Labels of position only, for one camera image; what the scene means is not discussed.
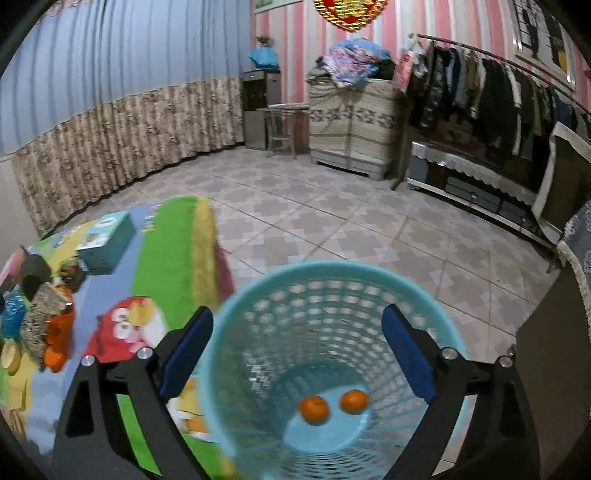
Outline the orange peel half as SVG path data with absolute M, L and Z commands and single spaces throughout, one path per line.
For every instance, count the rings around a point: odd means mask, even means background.
M 352 415 L 361 414 L 368 408 L 369 400 L 370 397 L 367 392 L 360 389 L 352 389 L 342 394 L 339 400 L 339 408 Z
M 311 425 L 322 425 L 329 420 L 329 404 L 322 396 L 308 396 L 297 405 L 297 410 L 301 414 L 301 418 Z

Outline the patterned snack bag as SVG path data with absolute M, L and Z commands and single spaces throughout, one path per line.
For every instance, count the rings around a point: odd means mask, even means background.
M 71 291 L 64 284 L 45 282 L 39 287 L 19 330 L 21 342 L 37 366 L 42 365 L 48 346 L 50 321 L 71 311 Z

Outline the blue plastic bag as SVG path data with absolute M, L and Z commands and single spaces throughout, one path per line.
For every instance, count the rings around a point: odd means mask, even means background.
M 27 313 L 24 297 L 16 290 L 6 293 L 5 304 L 1 313 L 1 335 L 4 339 L 18 341 L 21 338 L 20 328 Z

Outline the black ribbed cup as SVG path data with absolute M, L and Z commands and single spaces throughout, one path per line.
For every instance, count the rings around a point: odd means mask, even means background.
M 32 301 L 39 288 L 52 279 L 52 270 L 39 254 L 25 255 L 20 269 L 21 291 L 25 298 Z

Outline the pink pig mug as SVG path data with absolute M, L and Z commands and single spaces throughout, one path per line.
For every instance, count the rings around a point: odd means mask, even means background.
M 11 254 L 1 271 L 1 291 L 9 290 L 13 285 L 21 283 L 21 268 L 26 255 L 27 251 L 23 248 L 18 248 Z

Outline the teal plastic laundry basket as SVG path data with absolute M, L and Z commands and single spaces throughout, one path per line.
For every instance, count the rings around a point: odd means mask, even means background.
M 454 322 L 412 280 L 369 264 L 311 261 L 274 270 L 214 313 L 197 370 L 207 428 L 245 479 L 381 479 L 410 441 L 426 402 L 382 331 L 387 306 L 438 345 L 465 350 Z M 368 408 L 339 408 L 368 393 Z M 311 425 L 297 405 L 329 404 Z

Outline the light blue tissue box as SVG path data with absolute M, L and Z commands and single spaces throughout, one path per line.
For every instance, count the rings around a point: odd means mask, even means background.
M 125 211 L 103 215 L 85 231 L 76 248 L 79 259 L 91 274 L 110 274 L 135 235 Z

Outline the white cabinet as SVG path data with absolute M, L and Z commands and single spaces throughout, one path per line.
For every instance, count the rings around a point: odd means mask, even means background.
M 30 246 L 38 233 L 21 198 L 11 159 L 1 160 L 0 261 L 4 264 L 20 246 Z

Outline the blanket covered chest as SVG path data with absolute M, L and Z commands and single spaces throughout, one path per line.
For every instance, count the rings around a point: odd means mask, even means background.
M 396 177 L 404 143 L 406 98 L 390 81 L 370 79 L 361 89 L 332 80 L 308 86 L 311 162 L 368 176 Z

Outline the clothes rack with garments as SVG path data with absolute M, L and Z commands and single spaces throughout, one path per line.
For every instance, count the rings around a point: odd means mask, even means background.
M 424 141 L 496 182 L 538 192 L 557 123 L 590 137 L 590 113 L 504 58 L 442 39 L 408 38 L 394 71 L 407 98 L 404 162 Z

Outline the blue floral curtain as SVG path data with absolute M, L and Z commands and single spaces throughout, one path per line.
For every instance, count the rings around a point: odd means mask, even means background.
M 246 1 L 59 1 L 1 78 L 1 157 L 45 233 L 119 188 L 243 139 Z

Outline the small metal table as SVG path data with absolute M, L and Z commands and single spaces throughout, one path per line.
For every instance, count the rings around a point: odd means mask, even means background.
M 266 156 L 287 152 L 297 157 L 298 119 L 310 111 L 308 103 L 280 103 L 259 108 L 266 126 Z

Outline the water dispenser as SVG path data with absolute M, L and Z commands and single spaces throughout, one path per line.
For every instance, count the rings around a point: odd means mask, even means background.
M 257 69 L 243 72 L 242 80 L 242 111 L 243 138 L 245 146 L 266 150 L 266 116 L 264 110 L 281 99 L 280 70 Z

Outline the blue covered water bottle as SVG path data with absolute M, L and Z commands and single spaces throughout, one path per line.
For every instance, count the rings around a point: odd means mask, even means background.
M 256 46 L 249 50 L 249 60 L 256 69 L 279 70 L 279 54 L 274 49 L 273 38 L 269 36 L 257 36 Z

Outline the red heart wall decoration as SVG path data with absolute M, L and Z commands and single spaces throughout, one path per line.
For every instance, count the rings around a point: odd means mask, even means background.
M 315 0 L 318 14 L 342 31 L 356 32 L 385 10 L 387 0 Z

